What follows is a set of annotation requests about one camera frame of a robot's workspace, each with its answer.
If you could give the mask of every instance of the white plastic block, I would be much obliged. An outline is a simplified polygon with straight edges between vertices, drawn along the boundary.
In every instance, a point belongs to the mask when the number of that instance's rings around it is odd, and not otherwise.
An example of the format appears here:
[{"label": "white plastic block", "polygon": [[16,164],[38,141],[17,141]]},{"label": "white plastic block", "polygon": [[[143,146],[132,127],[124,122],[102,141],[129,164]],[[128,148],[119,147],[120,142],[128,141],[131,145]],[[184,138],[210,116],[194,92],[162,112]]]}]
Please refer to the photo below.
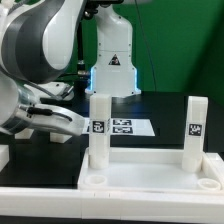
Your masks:
[{"label": "white plastic block", "polygon": [[198,187],[199,189],[205,191],[220,191],[222,186],[220,182],[210,179],[210,178],[202,178],[198,180]]},{"label": "white plastic block", "polygon": [[94,94],[90,98],[89,158],[94,169],[109,166],[111,96]]},{"label": "white plastic block", "polygon": [[120,192],[93,191],[83,192],[82,218],[83,219],[115,219],[121,217]]},{"label": "white plastic block", "polygon": [[223,224],[223,206],[223,195],[126,192],[121,220]]},{"label": "white plastic block", "polygon": [[217,153],[206,153],[203,156],[203,172],[207,177],[218,181],[224,189],[224,165],[222,158]]},{"label": "white plastic block", "polygon": [[33,129],[26,128],[23,131],[15,134],[15,139],[30,139],[33,131]]},{"label": "white plastic block", "polygon": [[0,188],[0,215],[81,218],[78,190]]},{"label": "white plastic block", "polygon": [[63,134],[58,134],[58,133],[50,133],[50,142],[65,143],[71,137],[72,137],[71,135],[63,135]]},{"label": "white plastic block", "polygon": [[0,145],[0,172],[9,162],[9,146]]},{"label": "white plastic block", "polygon": [[199,172],[202,165],[208,98],[189,97],[182,168]]}]

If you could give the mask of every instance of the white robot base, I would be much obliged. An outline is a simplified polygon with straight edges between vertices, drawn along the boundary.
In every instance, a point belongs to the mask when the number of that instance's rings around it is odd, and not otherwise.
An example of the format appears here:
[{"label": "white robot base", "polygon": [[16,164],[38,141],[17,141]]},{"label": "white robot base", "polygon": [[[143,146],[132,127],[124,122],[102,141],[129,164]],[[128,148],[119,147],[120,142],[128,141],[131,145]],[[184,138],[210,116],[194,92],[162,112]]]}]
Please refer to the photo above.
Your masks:
[{"label": "white robot base", "polygon": [[87,98],[92,94],[109,94],[115,103],[138,99],[141,90],[137,88],[137,69],[132,64],[131,23],[115,13],[112,6],[99,7],[95,18],[97,62],[85,90]]},{"label": "white robot base", "polygon": [[179,150],[112,148],[109,168],[94,170],[87,151],[79,189],[1,187],[0,215],[223,223],[222,159],[203,154],[195,174],[181,169],[182,157]]}]

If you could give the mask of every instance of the white robot link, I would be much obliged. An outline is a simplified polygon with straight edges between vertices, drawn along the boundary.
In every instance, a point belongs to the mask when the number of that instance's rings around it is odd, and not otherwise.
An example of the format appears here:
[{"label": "white robot link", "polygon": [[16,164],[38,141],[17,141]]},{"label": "white robot link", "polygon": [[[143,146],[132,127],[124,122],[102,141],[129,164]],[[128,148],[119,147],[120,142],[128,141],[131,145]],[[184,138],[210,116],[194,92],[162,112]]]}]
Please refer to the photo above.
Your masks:
[{"label": "white robot link", "polygon": [[[87,93],[109,93],[113,97],[126,97],[133,93],[139,94],[135,87],[136,70],[131,63],[131,28],[123,29],[126,21],[121,21],[114,14],[111,4],[132,3],[124,0],[40,0],[36,4],[27,5],[29,0],[2,0],[0,4],[0,131],[7,134],[15,134],[26,127],[48,130],[51,132],[80,135],[84,126],[84,118],[65,108],[41,104],[38,94],[34,94],[35,88],[27,88],[29,85],[46,84],[54,81],[67,68],[73,51],[73,43],[77,28],[82,18],[90,19],[97,16],[98,36],[101,47],[98,51],[104,55],[104,61],[108,59],[107,66],[100,58],[95,67],[99,73],[94,72],[92,88]],[[107,17],[106,23],[101,23],[103,17]],[[118,17],[118,21],[112,24],[112,28],[123,29],[122,35],[129,38],[130,44],[119,53],[117,48],[109,44],[110,39],[103,42],[103,33],[106,35],[111,30],[111,21]],[[122,66],[108,65],[110,59],[117,54],[117,59]],[[108,69],[106,77],[101,70]],[[123,76],[117,76],[119,83],[130,83],[127,88],[118,88],[115,92],[110,86],[111,72],[117,74],[121,71]],[[65,88],[62,99],[71,93],[71,88]]]}]

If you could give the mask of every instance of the black cable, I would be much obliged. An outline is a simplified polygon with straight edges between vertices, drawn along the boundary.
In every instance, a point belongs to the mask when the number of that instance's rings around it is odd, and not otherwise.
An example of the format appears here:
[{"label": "black cable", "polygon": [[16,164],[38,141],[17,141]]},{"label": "black cable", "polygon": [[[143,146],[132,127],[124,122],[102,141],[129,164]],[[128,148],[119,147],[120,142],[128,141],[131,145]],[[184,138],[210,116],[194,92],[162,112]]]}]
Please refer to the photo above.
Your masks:
[{"label": "black cable", "polygon": [[72,122],[72,118],[69,117],[68,115],[65,115],[65,114],[62,114],[62,113],[59,113],[59,112],[54,112],[50,109],[41,109],[41,108],[36,108],[36,107],[28,107],[28,108],[25,108],[25,111],[28,113],[28,114],[31,114],[31,115],[44,115],[44,116],[52,116],[52,115],[56,115],[56,116],[59,116],[59,117],[63,117],[67,120],[69,120],[70,122]]},{"label": "black cable", "polygon": [[40,90],[41,92],[46,93],[46,94],[47,94],[48,96],[50,96],[52,99],[57,100],[57,101],[61,101],[61,100],[63,100],[63,99],[64,99],[66,96],[68,96],[68,95],[72,92],[72,90],[74,89],[73,86],[68,86],[68,87],[65,89],[65,91],[62,93],[62,95],[57,96],[57,95],[54,95],[54,94],[51,93],[50,91],[44,89],[43,87],[41,87],[41,86],[39,86],[39,85],[37,85],[37,84],[35,84],[35,83],[33,83],[33,82],[30,82],[30,81],[27,81],[27,80],[22,80],[22,81],[19,80],[19,81],[22,82],[23,84],[26,84],[26,85],[28,85],[28,86],[31,86],[31,87],[33,87],[33,88],[35,88],[35,89]]},{"label": "black cable", "polygon": [[58,113],[58,112],[53,112],[53,115],[59,116],[59,117],[63,117],[65,119],[68,119],[70,122],[72,122],[72,118],[69,117],[68,115],[62,114],[62,113]]},{"label": "black cable", "polygon": [[146,46],[146,49],[147,49],[149,63],[151,65],[151,69],[152,69],[152,77],[153,77],[153,82],[154,82],[154,90],[155,90],[155,92],[157,92],[155,66],[154,66],[153,59],[152,59],[151,48],[150,48],[150,45],[148,43],[148,40],[147,40],[145,31],[144,31],[144,28],[143,28],[143,23],[142,23],[141,14],[140,14],[140,10],[139,10],[139,7],[138,7],[137,0],[135,0],[135,7],[136,7],[136,10],[137,10],[138,20],[139,20],[140,28],[141,28],[141,31],[142,31],[143,40],[144,40],[144,43],[145,43],[145,46]]}]

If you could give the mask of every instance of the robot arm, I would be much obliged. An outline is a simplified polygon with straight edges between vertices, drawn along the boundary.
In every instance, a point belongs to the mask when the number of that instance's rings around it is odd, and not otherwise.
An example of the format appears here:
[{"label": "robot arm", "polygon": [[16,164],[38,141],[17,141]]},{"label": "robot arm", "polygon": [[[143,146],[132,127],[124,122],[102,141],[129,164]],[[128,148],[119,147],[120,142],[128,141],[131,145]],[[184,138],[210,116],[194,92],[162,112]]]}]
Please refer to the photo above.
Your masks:
[{"label": "robot arm", "polygon": [[86,2],[42,0],[23,5],[5,18],[0,36],[1,132],[16,134],[29,127],[69,135],[82,133],[83,117],[41,104],[18,80],[48,83],[64,72]]},{"label": "robot arm", "polygon": [[0,40],[0,65],[11,77],[55,80],[67,68],[87,0],[45,0],[8,15]]}]

